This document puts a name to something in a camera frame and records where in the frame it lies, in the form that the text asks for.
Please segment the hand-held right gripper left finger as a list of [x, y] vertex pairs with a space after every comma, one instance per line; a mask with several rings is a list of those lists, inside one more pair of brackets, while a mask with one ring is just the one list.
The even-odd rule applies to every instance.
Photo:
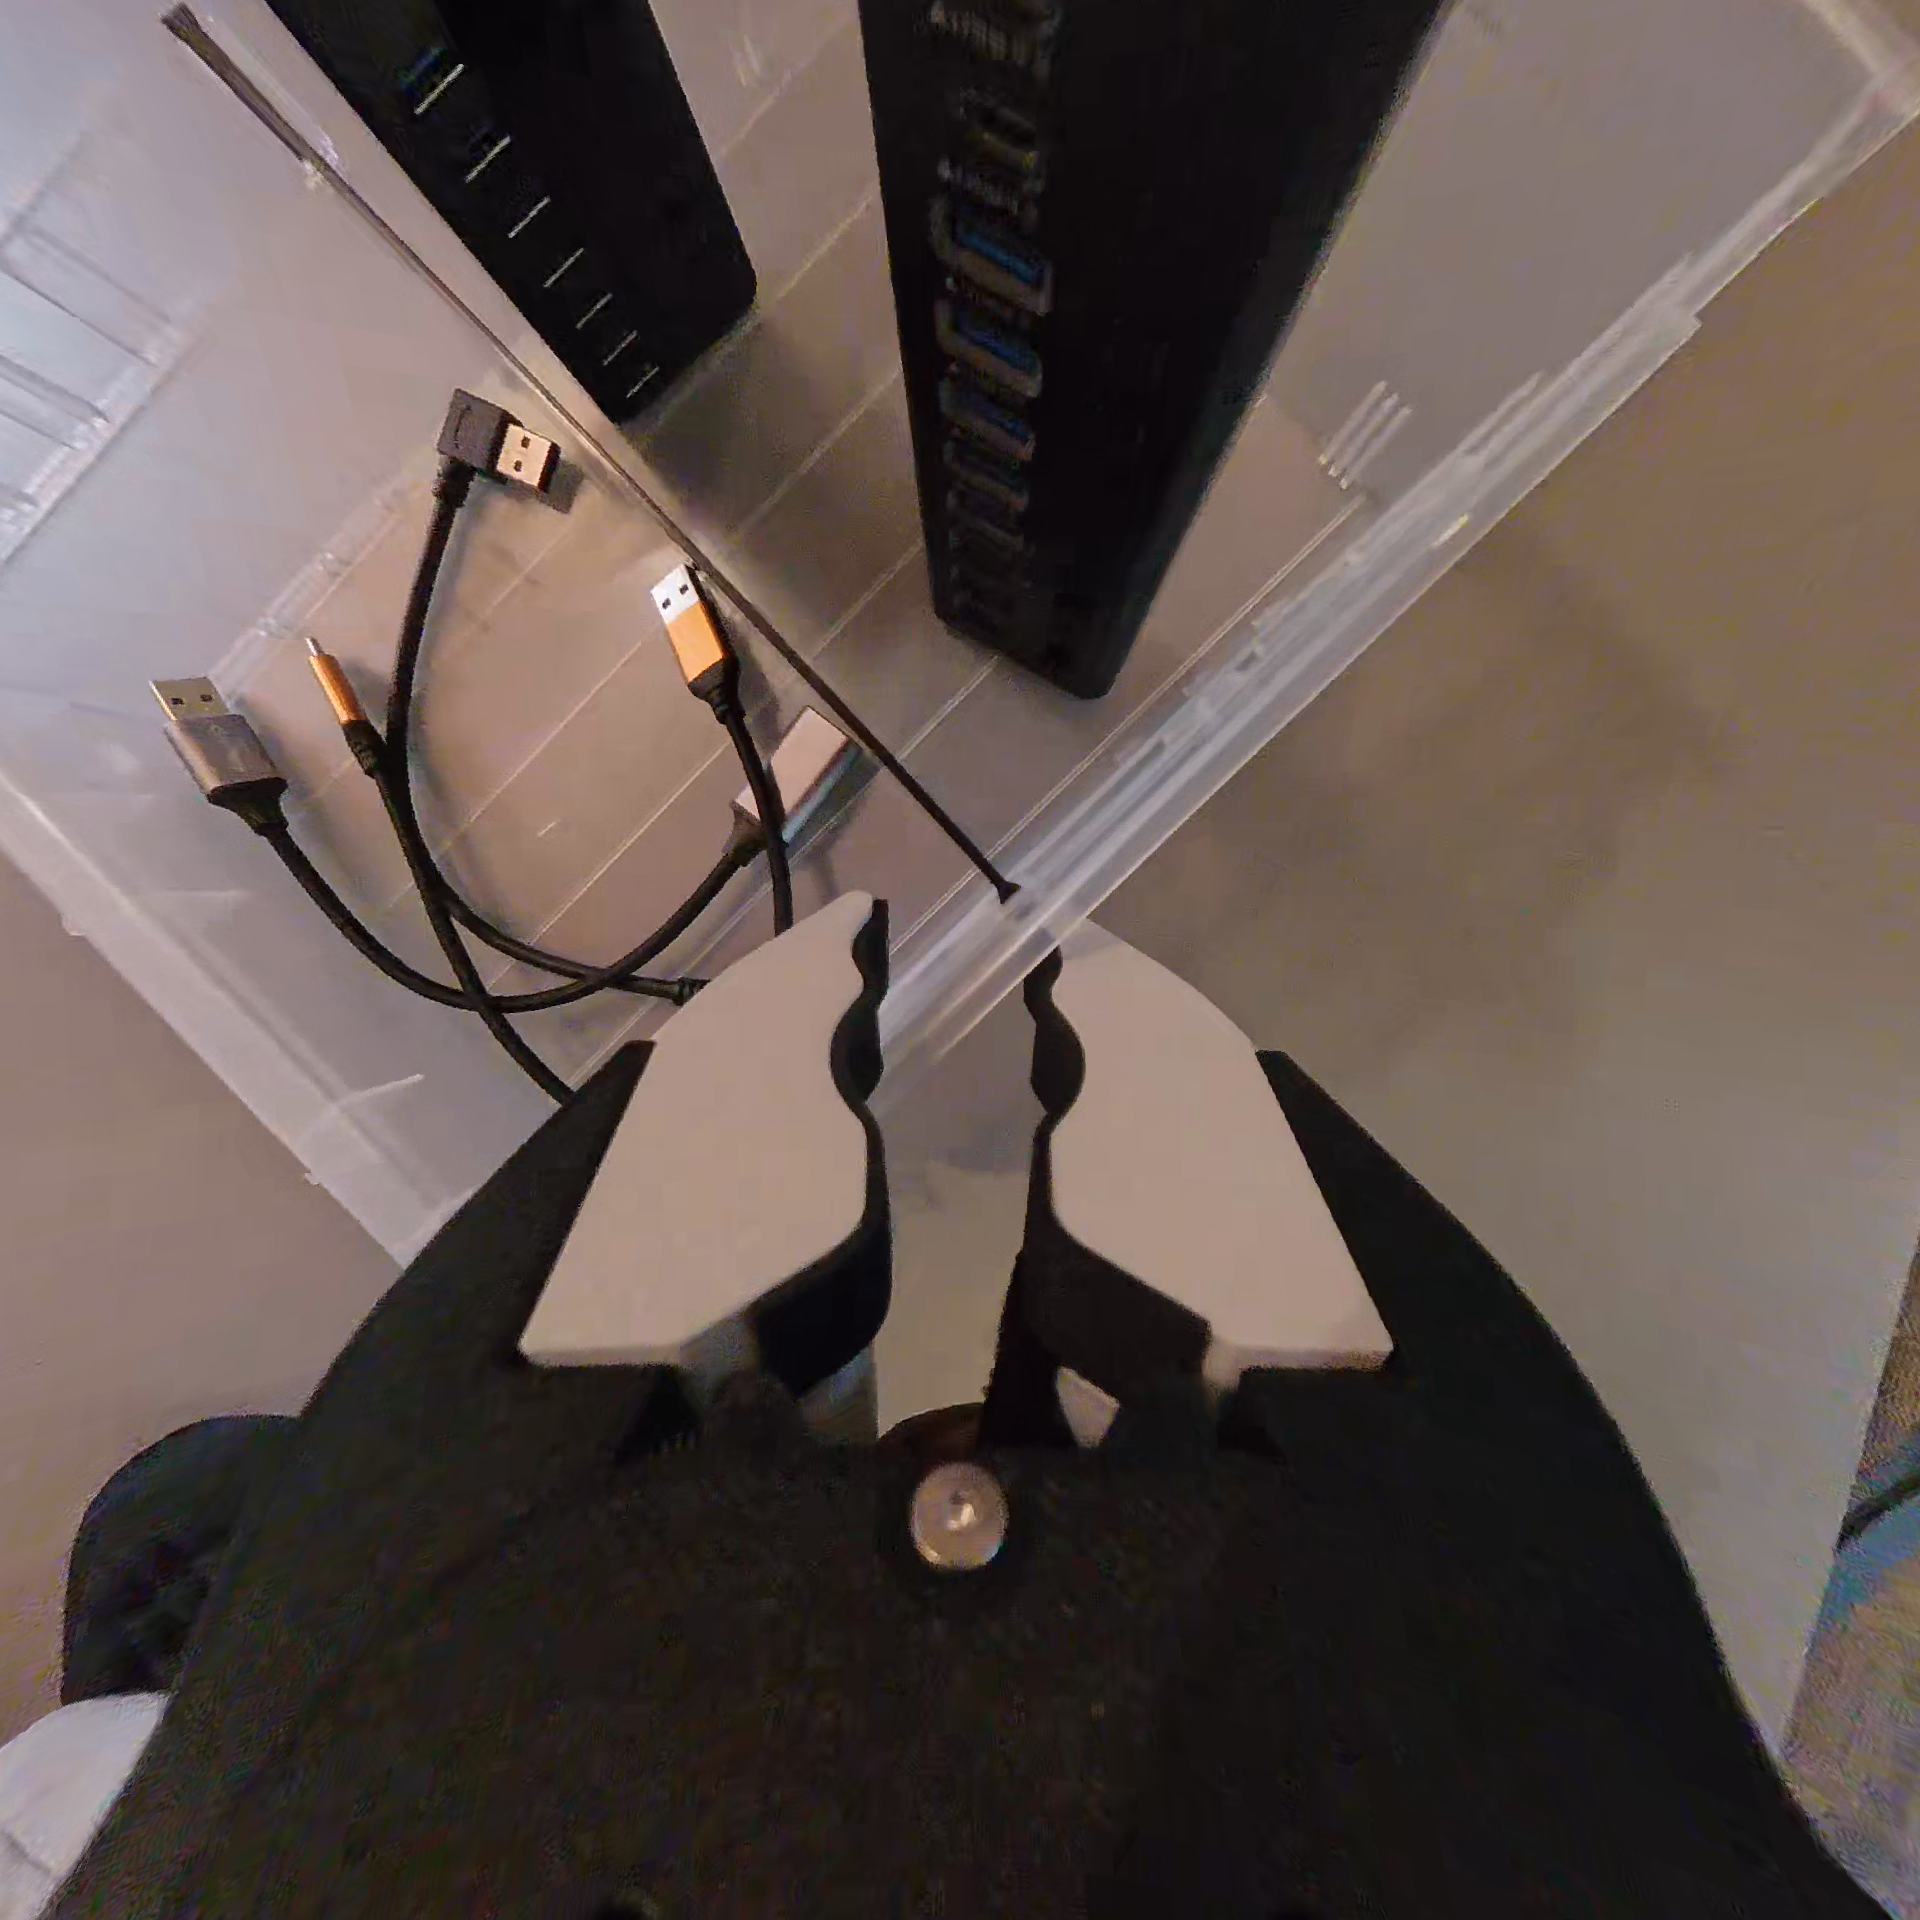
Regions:
[[521, 1358], [813, 1394], [895, 1308], [875, 1008], [895, 913], [844, 890], [685, 1002], [552, 1265]]

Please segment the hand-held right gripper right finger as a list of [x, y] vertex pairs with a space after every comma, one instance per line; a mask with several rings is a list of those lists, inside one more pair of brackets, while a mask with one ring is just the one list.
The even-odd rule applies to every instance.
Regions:
[[1261, 1050], [1099, 929], [1024, 1008], [1041, 1115], [979, 1448], [1258, 1448], [1271, 1383], [1371, 1394], [1394, 1330]]

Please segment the large textured black usb hub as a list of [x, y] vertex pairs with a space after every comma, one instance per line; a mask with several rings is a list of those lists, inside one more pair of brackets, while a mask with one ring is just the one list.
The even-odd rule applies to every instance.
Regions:
[[861, 0], [923, 587], [1104, 700], [1440, 0]]

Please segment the person's grey hoodie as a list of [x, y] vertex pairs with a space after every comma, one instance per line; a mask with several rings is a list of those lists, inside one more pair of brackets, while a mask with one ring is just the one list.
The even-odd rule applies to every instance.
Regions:
[[0, 1916], [32, 1920], [100, 1832], [168, 1694], [97, 1694], [40, 1713], [0, 1748]]

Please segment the glossy black multi-port usb hub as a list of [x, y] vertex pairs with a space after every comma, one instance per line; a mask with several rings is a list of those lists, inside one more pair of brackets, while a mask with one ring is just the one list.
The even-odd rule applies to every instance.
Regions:
[[636, 0], [275, 0], [611, 428], [747, 307], [757, 258]]

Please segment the clear plastic bin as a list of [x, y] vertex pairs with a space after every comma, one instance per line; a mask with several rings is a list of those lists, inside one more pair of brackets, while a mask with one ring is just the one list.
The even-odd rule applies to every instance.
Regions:
[[1701, 307], [1911, 127], [1884, 7], [1451, 7], [1104, 700], [931, 615], [853, 7], [663, 7], [760, 273], [636, 428], [458, 254], [271, 7], [7, 7], [7, 860], [413, 1254], [533, 1135], [196, 800], [154, 680], [275, 746], [340, 899], [429, 968], [300, 641], [375, 704], [451, 382], [563, 436], [482, 487], [428, 642], [428, 826], [541, 948], [704, 868], [731, 753], [647, 583], [692, 550], [992, 850], [860, 767], [803, 913], [895, 899], [883, 1041], [948, 1055], [1241, 764], [1571, 457]]

